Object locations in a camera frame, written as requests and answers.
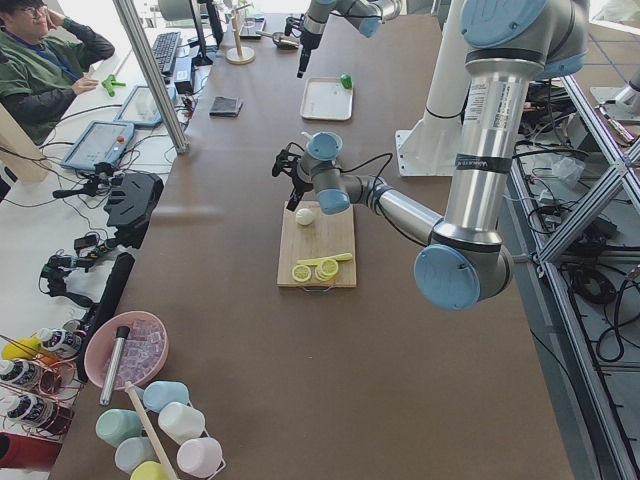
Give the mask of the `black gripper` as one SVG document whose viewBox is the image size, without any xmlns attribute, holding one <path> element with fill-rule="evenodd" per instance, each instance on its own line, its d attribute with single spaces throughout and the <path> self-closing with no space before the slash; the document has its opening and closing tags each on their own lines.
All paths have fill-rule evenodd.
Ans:
<svg viewBox="0 0 640 480">
<path fill-rule="evenodd" d="M 298 173 L 300 154 L 292 153 L 291 148 L 295 146 L 301 151 L 303 148 L 295 142 L 289 142 L 275 157 L 271 175 L 276 178 L 280 174 L 285 174 L 292 180 L 293 189 L 286 204 L 286 209 L 295 211 L 299 203 L 307 192 L 313 190 L 313 185 L 303 180 Z"/>
<path fill-rule="evenodd" d="M 308 68 L 311 50 L 316 49 L 320 43 L 320 24 L 308 15 L 289 16 L 285 20 L 285 33 L 291 35 L 294 31 L 298 33 L 303 47 L 296 76 L 303 78 Z"/>
</svg>

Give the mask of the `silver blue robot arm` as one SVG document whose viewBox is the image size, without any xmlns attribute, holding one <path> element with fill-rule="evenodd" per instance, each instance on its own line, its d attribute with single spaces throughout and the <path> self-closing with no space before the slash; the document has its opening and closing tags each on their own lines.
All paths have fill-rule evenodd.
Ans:
<svg viewBox="0 0 640 480">
<path fill-rule="evenodd" d="M 577 72 L 584 63 L 589 5 L 585 1 L 466 1 L 460 32 L 470 76 L 461 145 L 447 208 L 438 214 L 374 176 L 351 175 L 338 163 L 341 138 L 318 132 L 301 154 L 282 150 L 272 168 L 287 175 L 295 209 L 314 192 L 321 210 L 369 207 L 422 247 L 414 277 L 422 295 L 447 310 L 464 310 L 502 292 L 512 258 L 498 233 L 529 84 Z"/>
<path fill-rule="evenodd" d="M 302 78 L 308 67 L 311 54 L 322 40 L 331 14 L 345 18 L 360 34 L 372 37 L 384 21 L 392 20 L 401 13 L 402 2 L 362 0 L 316 0 L 311 1 L 306 12 L 285 20 L 286 35 L 298 33 L 301 54 L 297 77 Z"/>
</svg>

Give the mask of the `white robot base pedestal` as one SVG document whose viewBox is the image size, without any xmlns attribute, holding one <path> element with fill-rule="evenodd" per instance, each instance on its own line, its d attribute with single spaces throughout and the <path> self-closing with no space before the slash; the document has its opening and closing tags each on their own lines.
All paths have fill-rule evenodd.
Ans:
<svg viewBox="0 0 640 480">
<path fill-rule="evenodd" d="M 465 68 L 469 46 L 461 33 L 463 4 L 462 0 L 450 2 L 422 119 L 412 129 L 396 132 L 402 176 L 450 176 L 454 172 L 470 86 Z"/>
</svg>

